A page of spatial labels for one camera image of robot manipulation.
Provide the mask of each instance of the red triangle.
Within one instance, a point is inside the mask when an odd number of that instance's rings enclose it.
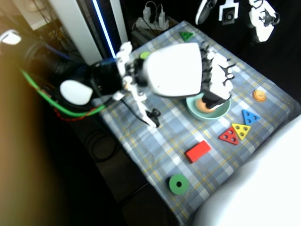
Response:
[[[231,144],[238,145],[238,137],[236,136],[236,133],[235,133],[233,127],[230,127],[229,129],[227,129],[218,138],[223,141],[227,141]]]

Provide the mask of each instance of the bowl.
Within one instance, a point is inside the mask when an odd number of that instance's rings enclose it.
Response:
[[[230,110],[231,99],[228,99],[222,106],[216,108],[214,112],[211,113],[200,112],[196,107],[196,100],[202,98],[203,95],[204,93],[201,93],[197,96],[186,98],[188,110],[192,114],[192,116],[195,117],[196,119],[201,121],[216,120],[223,117]]]

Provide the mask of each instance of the plaid tablecloth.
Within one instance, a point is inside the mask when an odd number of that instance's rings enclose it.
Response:
[[[146,105],[161,111],[161,126],[150,128],[137,120],[121,103],[115,103],[100,113],[120,143],[139,166],[151,185],[177,216],[181,225],[189,222],[195,210],[224,182],[234,170],[264,142],[279,126],[286,124],[301,113],[300,105],[275,83],[242,62],[232,53],[217,44],[187,22],[166,31],[133,52],[139,57],[143,51],[155,51],[164,46],[183,43],[179,32],[192,32],[190,42],[206,41],[214,51],[231,58],[235,79],[233,82],[230,111],[217,121],[198,121],[188,112],[185,100],[155,96],[149,90]],[[266,92],[265,102],[256,102],[252,92]],[[133,99],[125,98],[137,112]],[[242,110],[246,109],[261,117],[239,145],[218,139],[231,123],[244,124]],[[205,140],[211,150],[193,164],[184,153]],[[168,179],[174,174],[183,174],[190,182],[183,195],[173,194]]]

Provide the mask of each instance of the blue triangle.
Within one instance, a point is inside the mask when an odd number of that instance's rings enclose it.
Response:
[[[249,126],[260,119],[260,116],[243,110],[245,125]]]

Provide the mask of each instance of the triangle block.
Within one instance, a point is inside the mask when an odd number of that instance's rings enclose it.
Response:
[[[235,133],[233,127],[230,127],[229,129],[227,129],[218,138],[223,141],[227,141],[231,144],[238,145],[238,137],[236,136],[236,133]]]
[[[246,110],[243,110],[243,115],[244,115],[244,119],[245,119],[245,125],[247,125],[247,126],[253,124],[254,122],[256,122],[260,119],[260,116],[253,114]]]
[[[240,125],[235,123],[232,123],[232,127],[234,128],[235,132],[241,140],[245,139],[246,135],[251,129],[251,126]]]
[[[182,37],[182,39],[185,42],[187,42],[193,37],[193,33],[191,33],[191,32],[180,32],[180,36]]]

